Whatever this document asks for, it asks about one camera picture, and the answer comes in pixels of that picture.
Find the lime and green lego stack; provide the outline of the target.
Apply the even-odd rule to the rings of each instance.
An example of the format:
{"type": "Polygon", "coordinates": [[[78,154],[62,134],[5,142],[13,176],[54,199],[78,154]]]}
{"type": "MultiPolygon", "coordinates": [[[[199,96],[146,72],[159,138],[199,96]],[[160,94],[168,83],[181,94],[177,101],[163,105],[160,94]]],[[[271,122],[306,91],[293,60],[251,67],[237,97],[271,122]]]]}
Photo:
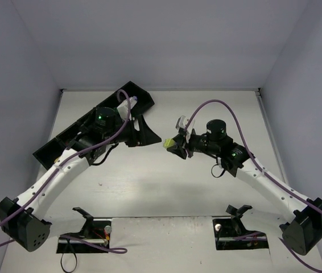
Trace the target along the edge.
{"type": "Polygon", "coordinates": [[[173,139],[166,139],[163,143],[163,147],[168,149],[174,145],[175,141],[173,139]]]}

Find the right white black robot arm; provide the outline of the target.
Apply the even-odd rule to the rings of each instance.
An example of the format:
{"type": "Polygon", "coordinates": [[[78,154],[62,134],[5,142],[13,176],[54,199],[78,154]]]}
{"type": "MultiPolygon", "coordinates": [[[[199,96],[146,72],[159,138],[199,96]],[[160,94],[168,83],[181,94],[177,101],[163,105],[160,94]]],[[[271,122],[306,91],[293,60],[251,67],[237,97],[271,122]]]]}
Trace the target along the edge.
{"type": "Polygon", "coordinates": [[[209,121],[202,135],[187,131],[184,121],[181,116],[176,125],[178,134],[167,139],[164,148],[182,159],[196,152],[214,158],[224,172],[254,188],[277,208],[286,220],[279,229],[287,246],[299,255],[308,254],[322,239],[322,199],[312,200],[278,180],[227,135],[224,121],[209,121]]]}

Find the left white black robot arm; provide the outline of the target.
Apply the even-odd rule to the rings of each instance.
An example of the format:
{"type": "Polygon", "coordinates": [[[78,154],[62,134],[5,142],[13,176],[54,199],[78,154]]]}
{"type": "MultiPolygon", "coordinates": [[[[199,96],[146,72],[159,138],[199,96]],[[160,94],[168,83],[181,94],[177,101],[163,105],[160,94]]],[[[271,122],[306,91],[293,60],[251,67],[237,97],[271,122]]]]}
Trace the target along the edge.
{"type": "Polygon", "coordinates": [[[45,219],[50,206],[105,152],[107,145],[124,142],[128,147],[142,147],[160,141],[142,115],[132,118],[118,109],[95,107],[51,168],[18,197],[5,197],[0,202],[2,231],[27,251],[37,250],[54,235],[51,222],[45,219]]]}

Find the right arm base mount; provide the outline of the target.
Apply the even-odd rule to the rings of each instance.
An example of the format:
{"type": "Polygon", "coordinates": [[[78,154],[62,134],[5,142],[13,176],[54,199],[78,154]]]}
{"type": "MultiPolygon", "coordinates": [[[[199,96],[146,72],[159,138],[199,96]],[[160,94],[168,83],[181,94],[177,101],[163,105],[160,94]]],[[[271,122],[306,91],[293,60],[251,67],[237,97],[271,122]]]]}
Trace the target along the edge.
{"type": "Polygon", "coordinates": [[[260,231],[247,230],[241,218],[252,206],[243,205],[235,208],[228,205],[229,217],[212,219],[214,242],[217,251],[269,249],[266,234],[260,231]]]}

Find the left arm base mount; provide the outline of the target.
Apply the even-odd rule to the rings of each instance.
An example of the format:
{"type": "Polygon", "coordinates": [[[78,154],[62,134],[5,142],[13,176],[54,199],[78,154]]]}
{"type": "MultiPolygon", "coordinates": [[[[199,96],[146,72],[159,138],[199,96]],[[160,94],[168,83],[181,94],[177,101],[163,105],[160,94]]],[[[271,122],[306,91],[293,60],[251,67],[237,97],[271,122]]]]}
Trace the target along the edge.
{"type": "Polygon", "coordinates": [[[69,236],[79,238],[96,246],[105,248],[100,250],[79,242],[74,239],[65,239],[60,237],[57,242],[57,254],[100,254],[108,253],[110,243],[110,233],[112,232],[112,220],[94,218],[88,212],[80,207],[72,208],[73,211],[82,215],[85,219],[80,231],[68,233],[69,236]]]}

